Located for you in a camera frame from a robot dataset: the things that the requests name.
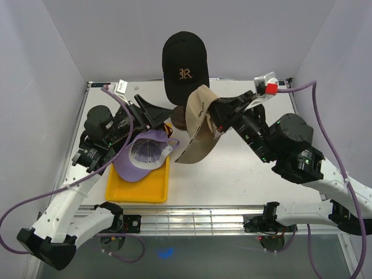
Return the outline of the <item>beige baseball cap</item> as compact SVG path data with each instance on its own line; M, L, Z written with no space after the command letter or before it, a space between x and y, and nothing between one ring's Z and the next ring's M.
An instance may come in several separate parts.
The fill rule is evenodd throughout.
M218 96L206 85L198 87L187 100L185 122L189 143L175 160L180 164L195 164L203 160L219 141L217 128L208 112Z

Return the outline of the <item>black cap gold R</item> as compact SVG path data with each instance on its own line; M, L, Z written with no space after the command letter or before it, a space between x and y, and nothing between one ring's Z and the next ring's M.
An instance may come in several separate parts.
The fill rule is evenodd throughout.
M210 86L208 56L202 39L188 31L173 34L162 50L162 70L168 100L185 106L193 91L202 85Z

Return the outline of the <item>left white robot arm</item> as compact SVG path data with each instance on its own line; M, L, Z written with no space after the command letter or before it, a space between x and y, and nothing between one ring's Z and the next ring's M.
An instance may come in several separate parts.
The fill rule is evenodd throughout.
M73 166L82 166L87 175L67 178L53 192L53 198L42 216L31 226L22 228L17 240L25 250L53 267L63 270L73 260L77 249L99 234L101 239L119 238L124 242L123 209L114 203L94 206L94 211L73 223L73 217L105 169L124 153L124 149L141 132L163 130L171 110L153 105L140 95L125 102L117 95L118 111L113 114L105 105L87 112Z

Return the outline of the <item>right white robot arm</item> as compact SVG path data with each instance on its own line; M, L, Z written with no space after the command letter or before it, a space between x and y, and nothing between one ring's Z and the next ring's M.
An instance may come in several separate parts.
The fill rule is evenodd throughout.
M274 235L297 224L323 224L341 231L371 234L371 188L351 177L344 178L321 151L312 146L313 128L294 113L286 113L272 125L266 123L259 97L248 91L233 98L219 98L208 112L219 132L234 129L263 163L274 162L272 171L284 180L325 195L313 204L285 205L268 202L263 213L245 220L247 232ZM362 221L357 217L359 205Z

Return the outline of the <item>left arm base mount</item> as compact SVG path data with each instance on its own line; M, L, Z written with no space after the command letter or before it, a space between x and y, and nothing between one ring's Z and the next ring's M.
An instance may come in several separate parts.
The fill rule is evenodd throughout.
M139 214L123 215L119 217L119 232L136 234L141 231L142 216Z

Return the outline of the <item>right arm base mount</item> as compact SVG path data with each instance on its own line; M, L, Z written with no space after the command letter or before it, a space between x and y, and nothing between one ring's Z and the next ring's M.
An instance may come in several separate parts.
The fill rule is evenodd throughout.
M283 232L292 233L297 231L296 225L284 226L276 221L277 216L265 217L262 214L243 215L243 227L246 233L262 233L277 235Z

